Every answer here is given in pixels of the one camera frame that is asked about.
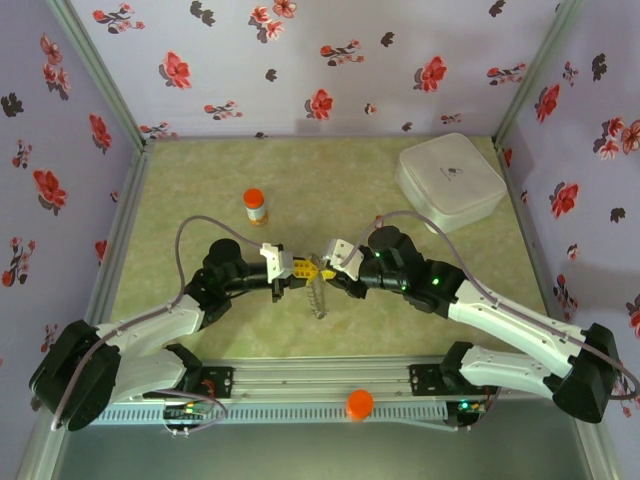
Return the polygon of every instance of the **white plastic box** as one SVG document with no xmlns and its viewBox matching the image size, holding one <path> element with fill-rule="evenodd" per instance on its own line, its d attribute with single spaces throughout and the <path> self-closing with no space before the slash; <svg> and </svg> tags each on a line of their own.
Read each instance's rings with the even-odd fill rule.
<svg viewBox="0 0 640 480">
<path fill-rule="evenodd" d="M 504 180 L 459 133 L 400 153 L 396 182 L 413 208 L 444 232 L 491 215 L 507 193 Z"/>
</svg>

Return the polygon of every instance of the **cable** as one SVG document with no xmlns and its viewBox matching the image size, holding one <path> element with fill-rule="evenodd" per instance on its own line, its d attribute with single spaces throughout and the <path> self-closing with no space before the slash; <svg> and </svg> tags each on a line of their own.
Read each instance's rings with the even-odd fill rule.
<svg viewBox="0 0 640 480">
<path fill-rule="evenodd" d="M 156 393 L 162 393 L 164 395 L 172 395 L 174 397 L 183 397 L 183 398 L 192 398 L 194 400 L 201 400 L 203 402 L 208 402 L 211 404 L 211 408 L 213 409 L 213 407 L 218 406 L 222 409 L 222 415 L 213 418 L 211 421 L 207 422 L 207 423 L 203 423 L 201 425 L 198 425 L 196 427 L 187 427 L 184 426 L 183 431 L 179 431 L 177 429 L 171 430 L 169 428 L 169 426 L 165 423 L 164 426 L 167 430 L 169 430 L 172 434 L 174 435 L 182 435 L 182 436 L 188 436 L 190 433 L 194 433 L 194 432 L 198 432 L 200 430 L 204 430 L 205 428 L 209 428 L 213 425 L 215 425 L 216 423 L 220 423 L 221 421 L 223 421 L 225 418 L 227 418 L 229 416 L 229 411 L 227 410 L 227 407 L 225 407 L 223 405 L 223 403 L 218 400 L 215 399 L 213 397 L 207 397 L 205 395 L 198 395 L 197 393 L 187 393 L 187 392 L 181 392 L 180 390 L 156 390 Z"/>
<path fill-rule="evenodd" d="M 527 315 L 526 313 L 520 312 L 518 310 L 516 310 L 515 308 L 512 308 L 508 305 L 505 305 L 501 302 L 498 301 L 498 299 L 496 297 L 494 297 L 493 295 L 491 295 L 486 288 L 484 288 L 482 286 L 482 284 L 480 282 L 478 282 L 478 280 L 476 280 L 476 278 L 471 274 L 471 271 L 469 270 L 469 268 L 467 267 L 467 265 L 464 263 L 464 260 L 462 260 L 462 257 L 460 256 L 460 254 L 458 253 L 458 251 L 456 250 L 456 248 L 453 246 L 453 243 L 451 242 L 451 240 L 449 239 L 449 237 L 447 237 L 447 235 L 435 224 L 433 223 L 431 220 L 429 220 L 427 217 L 425 217 L 424 215 L 419 214 L 418 212 L 414 212 L 411 210 L 398 210 L 395 212 L 391 212 L 391 213 L 387 213 L 385 215 L 382 215 L 381 217 L 376 218 L 373 222 L 371 222 L 369 224 L 369 226 L 364 230 L 364 232 L 362 232 L 362 235 L 360 235 L 360 238 L 358 239 L 358 241 L 356 242 L 355 246 L 353 247 L 353 250 L 351 250 L 351 252 L 349 253 L 349 255 L 347 255 L 347 258 L 345 258 L 345 260 L 340 264 L 341 267 L 346 267 L 348 265 L 348 263 L 351 261 L 351 259 L 353 258 L 353 256 L 356 254 L 356 252 L 358 251 L 358 248 L 360 247 L 360 245 L 364 245 L 364 241 L 365 239 L 371 234 L 371 232 L 373 232 L 373 230 L 375 229 L 376 225 L 378 225 L 380 222 L 383 222 L 387 219 L 393 218 L 393 217 L 398 217 L 398 216 L 408 216 L 408 217 L 414 217 L 417 218 L 418 220 L 422 220 L 423 222 L 425 222 L 427 225 L 429 225 L 431 228 L 433 228 L 436 233 L 438 235 L 440 235 L 442 237 L 442 239 L 445 241 L 445 243 L 447 244 L 447 246 L 449 247 L 449 249 L 451 250 L 451 252 L 453 253 L 453 256 L 456 258 L 456 260 L 458 261 L 458 264 L 460 265 L 460 268 L 462 269 L 462 271 L 465 273 L 465 275 L 467 276 L 467 279 L 469 280 L 469 282 L 471 283 L 471 285 L 473 285 L 473 287 L 478 291 L 478 293 L 480 293 L 480 295 L 484 296 L 489 302 L 491 302 L 493 304 L 493 306 L 495 306 L 496 308 L 509 313 L 510 315 L 514 315 L 522 320 L 524 320 L 525 322 L 528 322 L 530 324 L 535 325 L 538 328 L 541 328 L 547 332 L 549 332 L 552 335 L 555 335 L 557 337 L 560 337 L 562 339 L 565 339 L 570 342 L 571 344 L 575 345 L 576 347 L 579 347 L 580 349 L 584 349 L 587 352 L 591 353 L 592 355 L 595 355 L 596 357 L 598 357 L 600 360 L 603 360 L 604 362 L 608 363 L 609 365 L 611 365 L 613 368 L 615 368 L 618 372 L 620 372 L 621 374 L 623 374 L 625 377 L 627 377 L 629 380 L 631 380 L 631 382 L 633 383 L 635 389 L 633 392 L 625 394 L 625 395 L 609 395 L 609 399 L 610 400 L 632 400 L 634 398 L 636 398 L 638 395 L 640 395 L 640 380 L 638 380 L 638 378 L 636 378 L 636 376 L 631 373 L 621 362 L 618 362 L 616 360 L 614 360 L 613 358 L 611 358 L 609 355 L 606 355 L 604 353 L 602 353 L 600 350 L 592 347 L 591 345 L 588 345 L 576 338 L 573 338 L 571 336 L 567 336 L 564 332 L 561 332 L 560 330 L 550 326 L 550 325 L 546 325 L 545 323 L 530 317 L 529 315 Z"/>
<path fill-rule="evenodd" d="M 62 397 L 60 398 L 60 402 L 58 403 L 58 407 L 56 408 L 56 411 L 53 415 L 53 421 L 51 422 L 51 430 L 52 431 L 56 431 L 58 428 L 60 428 L 61 426 L 61 422 L 60 419 L 62 418 L 62 414 L 64 413 L 64 409 L 67 406 L 67 403 L 69 402 L 69 398 L 71 397 L 71 393 L 73 393 L 73 389 L 75 388 L 76 384 L 78 383 L 78 379 L 80 378 L 80 374 L 82 373 L 82 371 L 84 370 L 84 368 L 86 367 L 87 363 L 89 363 L 89 360 L 91 360 L 91 357 L 93 356 L 93 354 L 105 343 L 107 343 L 109 340 L 111 340 L 113 337 L 115 337 L 116 335 L 118 335 L 119 332 L 123 332 L 135 325 L 138 325 L 139 323 L 144 322 L 145 320 L 149 320 L 151 318 L 157 317 L 158 315 L 162 315 L 165 312 L 168 312 L 169 310 L 171 310 L 173 307 L 175 307 L 178 303 L 180 303 L 180 300 L 182 300 L 182 297 L 184 296 L 184 288 L 186 285 L 186 280 L 185 280 L 185 276 L 184 276 L 184 269 L 182 268 L 182 261 L 180 260 L 180 239 L 182 238 L 182 232 L 184 231 L 185 227 L 191 223 L 194 220 L 204 220 L 207 221 L 209 223 L 213 223 L 214 225 L 219 226 L 220 228 L 222 228 L 223 230 L 226 230 L 227 232 L 229 232 L 231 235 L 233 235 L 234 237 L 236 237 L 238 240 L 242 240 L 243 242 L 251 245 L 252 247 L 255 248 L 262 248 L 262 245 L 260 245 L 259 243 L 253 242 L 251 240 L 249 240 L 248 238 L 240 235 L 238 232 L 236 232 L 235 230 L 233 230 L 231 227 L 228 227 L 227 225 L 225 225 L 224 223 L 220 222 L 219 220 L 216 220 L 215 218 L 211 218 L 211 217 L 207 217 L 205 215 L 193 215 L 189 218 L 186 218 L 181 224 L 180 227 L 178 227 L 178 231 L 176 232 L 176 238 L 173 244 L 173 252 L 175 255 L 175 260 L 176 260 L 176 267 L 178 268 L 178 276 L 180 277 L 180 291 L 178 292 L 178 295 L 176 295 L 176 298 L 169 304 L 168 307 L 161 307 L 158 308 L 156 310 L 153 310 L 149 313 L 146 313 L 144 315 L 141 315 L 140 317 L 136 317 L 132 320 L 129 320 L 125 323 L 123 323 L 122 325 L 117 326 L 116 328 L 114 328 L 112 331 L 110 331 L 109 333 L 107 333 L 104 337 L 102 337 L 100 340 L 98 340 L 96 343 L 94 343 L 91 348 L 87 351 L 87 353 L 84 354 L 84 356 L 82 357 L 82 360 L 80 360 L 80 363 L 78 363 L 78 366 L 76 367 L 75 371 L 73 372 L 73 375 L 71 376 L 71 379 L 69 380 L 69 383 L 67 384 L 67 388 L 65 388 L 64 393 L 62 394 Z"/>
<path fill-rule="evenodd" d="M 444 432 L 457 432 L 458 427 L 451 427 L 449 425 L 440 425 L 438 423 L 422 422 L 420 420 L 410 420 L 407 418 L 398 418 L 393 420 L 392 423 L 400 423 L 402 425 L 413 425 L 414 427 L 432 428 L 434 430 L 442 430 Z"/>
</svg>

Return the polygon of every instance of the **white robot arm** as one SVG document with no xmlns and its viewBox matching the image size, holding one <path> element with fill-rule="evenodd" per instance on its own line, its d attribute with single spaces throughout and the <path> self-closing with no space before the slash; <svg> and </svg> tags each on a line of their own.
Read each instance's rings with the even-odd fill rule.
<svg viewBox="0 0 640 480">
<path fill-rule="evenodd" d="M 594 324 L 585 331 L 558 322 L 486 287 L 491 300 L 485 298 L 462 270 L 425 260 L 411 239 L 395 227 L 376 230 L 369 237 L 369 247 L 361 247 L 344 264 L 352 249 L 344 240 L 329 243 L 323 277 L 332 286 L 354 298 L 365 298 L 370 288 L 400 294 L 420 311 L 471 325 L 523 352 L 493 352 L 456 342 L 438 367 L 439 383 L 455 391 L 492 386 L 530 392 L 553 400 L 581 420 L 602 420 L 618 372 L 567 338 L 618 360 L 609 330 Z M 201 363 L 186 348 L 171 342 L 217 321 L 230 308 L 233 294 L 271 289 L 275 302 L 286 288 L 302 287 L 309 280 L 308 272 L 297 274 L 293 255 L 282 246 L 263 244 L 260 252 L 264 262 L 247 264 L 235 241 L 218 240 L 181 300 L 159 315 L 123 331 L 118 330 L 121 324 L 96 329 L 82 321 L 72 323 L 32 377 L 32 390 L 55 411 L 79 357 L 115 329 L 117 335 L 96 350 L 79 377 L 64 410 L 63 421 L 69 430 L 88 425 L 110 403 L 164 389 L 193 392 L 201 382 Z M 305 261 L 296 260 L 298 264 Z M 534 318 L 539 325 L 511 312 Z"/>
</svg>

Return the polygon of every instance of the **floral wallpaper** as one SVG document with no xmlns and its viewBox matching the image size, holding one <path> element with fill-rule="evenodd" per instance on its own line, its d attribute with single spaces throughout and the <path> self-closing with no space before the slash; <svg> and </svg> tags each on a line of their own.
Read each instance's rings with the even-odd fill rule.
<svg viewBox="0 0 640 480">
<path fill-rule="evenodd" d="M 11 413 L 0 430 L 11 441 L 0 478 L 11 479 L 40 408 L 29 379 L 85 315 L 134 147 L 46 3 L 3 7 L 0 391 Z"/>
<path fill-rule="evenodd" d="M 147 139 L 492 135 L 558 2 L 70 1 Z"/>
<path fill-rule="evenodd" d="M 557 316 L 611 329 L 640 374 L 640 4 L 587 2 L 504 142 Z M 616 393 L 630 392 L 621 381 Z M 606 422 L 627 478 L 640 469 L 640 400 Z"/>
</svg>

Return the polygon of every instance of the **orange cap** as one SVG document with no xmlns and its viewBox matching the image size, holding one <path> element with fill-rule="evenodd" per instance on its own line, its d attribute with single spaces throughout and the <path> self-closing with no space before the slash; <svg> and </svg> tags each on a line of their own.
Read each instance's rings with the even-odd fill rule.
<svg viewBox="0 0 640 480">
<path fill-rule="evenodd" d="M 260 208 L 264 204 L 264 195 L 257 188 L 244 192 L 244 204 L 249 208 Z"/>
<path fill-rule="evenodd" d="M 356 390 L 347 400 L 347 415 L 354 422 L 361 422 L 373 411 L 373 397 L 366 390 Z"/>
</svg>

